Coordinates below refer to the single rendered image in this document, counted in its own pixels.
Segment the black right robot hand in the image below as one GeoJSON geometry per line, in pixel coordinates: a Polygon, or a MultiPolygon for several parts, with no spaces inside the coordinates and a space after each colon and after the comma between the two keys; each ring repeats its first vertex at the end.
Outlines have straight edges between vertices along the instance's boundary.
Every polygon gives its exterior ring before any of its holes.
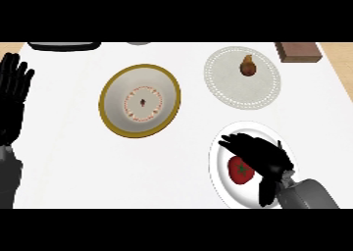
{"type": "Polygon", "coordinates": [[[246,133],[224,135],[219,144],[243,158],[247,165],[262,175],[259,205],[262,207],[271,205],[283,176],[295,170],[295,164],[281,144],[275,145],[246,133]]]}

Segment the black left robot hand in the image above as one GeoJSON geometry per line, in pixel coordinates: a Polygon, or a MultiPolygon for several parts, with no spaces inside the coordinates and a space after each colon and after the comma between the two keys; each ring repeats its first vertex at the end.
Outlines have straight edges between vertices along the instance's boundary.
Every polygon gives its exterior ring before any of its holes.
{"type": "Polygon", "coordinates": [[[11,146],[21,134],[34,74],[20,54],[6,53],[0,62],[0,146],[11,146]]]}

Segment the red tomato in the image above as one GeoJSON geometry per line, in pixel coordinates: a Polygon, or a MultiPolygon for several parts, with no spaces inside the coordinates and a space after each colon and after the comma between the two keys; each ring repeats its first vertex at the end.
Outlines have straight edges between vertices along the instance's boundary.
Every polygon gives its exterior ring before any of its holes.
{"type": "Polygon", "coordinates": [[[238,185],[244,185],[253,179],[255,169],[238,156],[231,158],[228,168],[233,182],[238,185]]]}

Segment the plain white plate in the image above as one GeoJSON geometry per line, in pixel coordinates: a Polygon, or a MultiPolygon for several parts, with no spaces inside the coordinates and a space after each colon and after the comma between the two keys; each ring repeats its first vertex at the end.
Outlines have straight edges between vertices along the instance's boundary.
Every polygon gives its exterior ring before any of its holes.
{"type": "Polygon", "coordinates": [[[210,178],[219,196],[231,208],[235,209],[261,209],[259,205],[259,183],[262,176],[253,175],[253,179],[246,184],[235,184],[230,176],[230,160],[234,153],[221,146],[219,141],[224,135],[246,133],[252,137],[259,137],[274,145],[281,145],[293,164],[298,164],[292,148],[277,133],[266,125],[256,122],[237,122],[228,125],[219,132],[210,148],[209,169],[210,178]]]}

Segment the white beaded-rim plate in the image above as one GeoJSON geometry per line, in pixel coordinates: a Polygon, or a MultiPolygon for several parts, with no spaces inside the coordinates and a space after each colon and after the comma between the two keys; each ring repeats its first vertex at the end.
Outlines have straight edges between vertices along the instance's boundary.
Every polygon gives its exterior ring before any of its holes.
{"type": "Polygon", "coordinates": [[[230,46],[207,59],[204,80],[218,99],[241,110],[266,107],[281,92],[281,75],[268,57],[252,48],[230,46]],[[241,64],[247,55],[256,65],[256,73],[246,76],[241,64]]]}

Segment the gold-rimmed white bowl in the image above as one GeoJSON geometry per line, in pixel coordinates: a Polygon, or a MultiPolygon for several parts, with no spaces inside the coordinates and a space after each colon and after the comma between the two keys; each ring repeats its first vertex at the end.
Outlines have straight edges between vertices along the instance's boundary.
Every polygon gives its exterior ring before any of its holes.
{"type": "Polygon", "coordinates": [[[102,90],[99,111],[107,128],[120,136],[142,138],[172,123],[181,106],[181,87],[160,66],[141,64],[123,69],[102,90]]]}

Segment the brown pear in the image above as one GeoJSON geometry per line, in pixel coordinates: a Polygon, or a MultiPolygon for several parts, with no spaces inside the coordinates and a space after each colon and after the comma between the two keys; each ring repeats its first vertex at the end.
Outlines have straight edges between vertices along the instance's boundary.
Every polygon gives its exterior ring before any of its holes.
{"type": "Polygon", "coordinates": [[[252,59],[252,55],[246,55],[241,63],[241,73],[244,76],[253,76],[256,74],[256,64],[252,59]]]}

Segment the brown wooden block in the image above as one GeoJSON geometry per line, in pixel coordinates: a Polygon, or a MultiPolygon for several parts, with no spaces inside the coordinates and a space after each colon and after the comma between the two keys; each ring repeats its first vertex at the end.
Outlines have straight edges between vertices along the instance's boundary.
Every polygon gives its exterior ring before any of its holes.
{"type": "Polygon", "coordinates": [[[275,46],[283,63],[317,63],[323,58],[314,42],[277,42],[275,46]]]}

